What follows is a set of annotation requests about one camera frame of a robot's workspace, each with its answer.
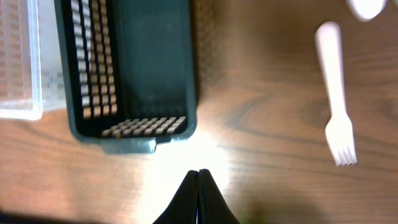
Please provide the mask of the dark green plastic basket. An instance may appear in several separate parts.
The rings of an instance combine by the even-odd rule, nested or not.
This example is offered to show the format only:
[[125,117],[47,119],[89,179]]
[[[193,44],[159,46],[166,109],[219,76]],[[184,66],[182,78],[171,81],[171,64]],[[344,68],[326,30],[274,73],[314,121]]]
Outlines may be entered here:
[[152,154],[197,126],[190,0],[60,0],[69,127],[108,154]]

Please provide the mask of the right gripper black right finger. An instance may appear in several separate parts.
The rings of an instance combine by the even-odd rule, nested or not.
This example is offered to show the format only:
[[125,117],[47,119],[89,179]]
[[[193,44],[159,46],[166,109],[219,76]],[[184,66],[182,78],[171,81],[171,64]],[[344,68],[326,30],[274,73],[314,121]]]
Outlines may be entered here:
[[208,169],[199,171],[198,222],[201,224],[240,224],[229,209]]

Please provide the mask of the white plastic spoon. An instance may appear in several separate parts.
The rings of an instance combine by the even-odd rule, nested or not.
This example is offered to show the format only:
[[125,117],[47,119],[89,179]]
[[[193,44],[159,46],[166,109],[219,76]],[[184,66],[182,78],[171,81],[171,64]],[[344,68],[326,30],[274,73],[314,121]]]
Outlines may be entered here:
[[350,11],[361,22],[368,22],[379,15],[387,0],[346,0]]

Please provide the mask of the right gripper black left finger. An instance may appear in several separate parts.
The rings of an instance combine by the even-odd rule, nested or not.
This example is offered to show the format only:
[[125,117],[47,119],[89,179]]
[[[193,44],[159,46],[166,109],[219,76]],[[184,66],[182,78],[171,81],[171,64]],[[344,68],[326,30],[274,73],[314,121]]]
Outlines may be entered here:
[[174,197],[154,224],[196,224],[198,172],[187,172]]

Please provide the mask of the white plastic fork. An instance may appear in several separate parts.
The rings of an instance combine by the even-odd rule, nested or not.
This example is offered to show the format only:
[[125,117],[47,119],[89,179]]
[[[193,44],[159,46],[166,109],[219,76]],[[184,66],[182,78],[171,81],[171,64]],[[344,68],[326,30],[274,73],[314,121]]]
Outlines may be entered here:
[[325,127],[326,141],[337,166],[352,165],[358,160],[353,124],[346,109],[339,25],[333,21],[323,23],[315,33],[315,46],[331,113]]

